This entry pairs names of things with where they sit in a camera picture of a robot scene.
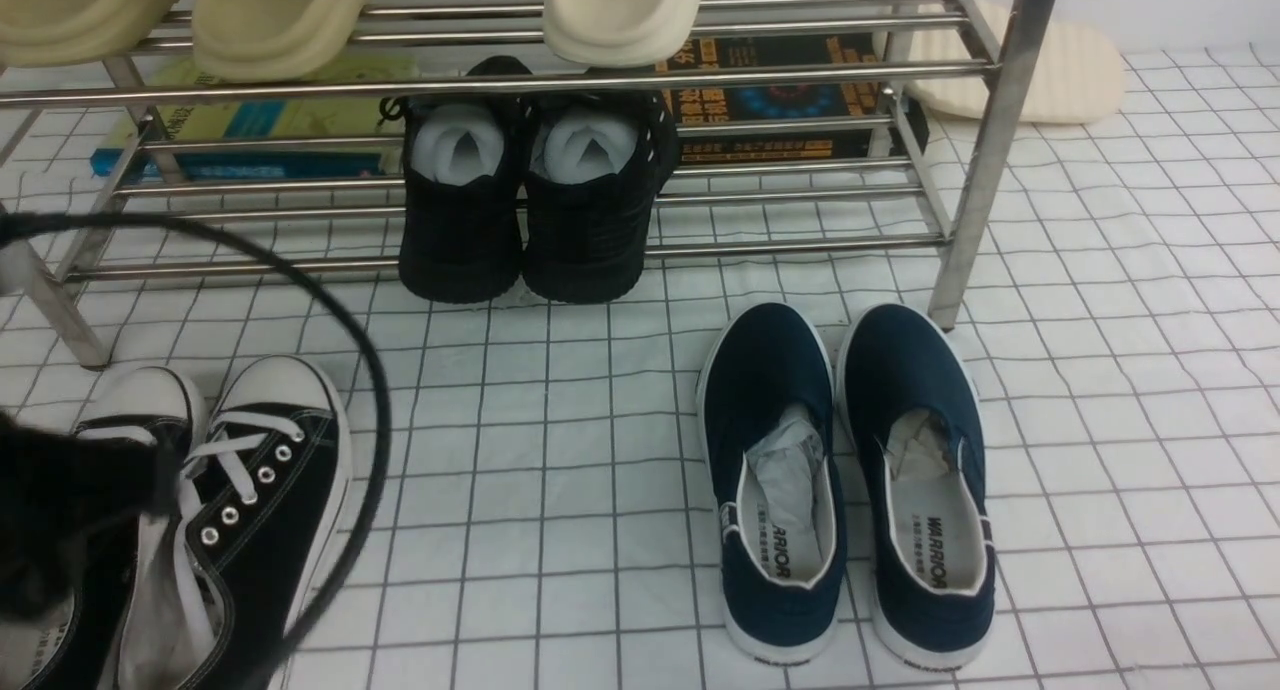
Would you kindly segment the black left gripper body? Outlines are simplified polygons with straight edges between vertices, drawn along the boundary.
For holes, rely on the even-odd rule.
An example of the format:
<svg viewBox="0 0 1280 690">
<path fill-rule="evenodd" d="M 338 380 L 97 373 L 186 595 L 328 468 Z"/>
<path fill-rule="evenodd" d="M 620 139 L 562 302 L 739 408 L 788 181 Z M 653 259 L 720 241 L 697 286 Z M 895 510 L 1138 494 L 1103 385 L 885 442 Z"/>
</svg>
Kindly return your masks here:
<svg viewBox="0 0 1280 690">
<path fill-rule="evenodd" d="M 72 595 L 90 538 L 177 511 L 177 449 L 138 428 L 49 431 L 3 416 L 3 620 L 44 621 Z"/>
</svg>

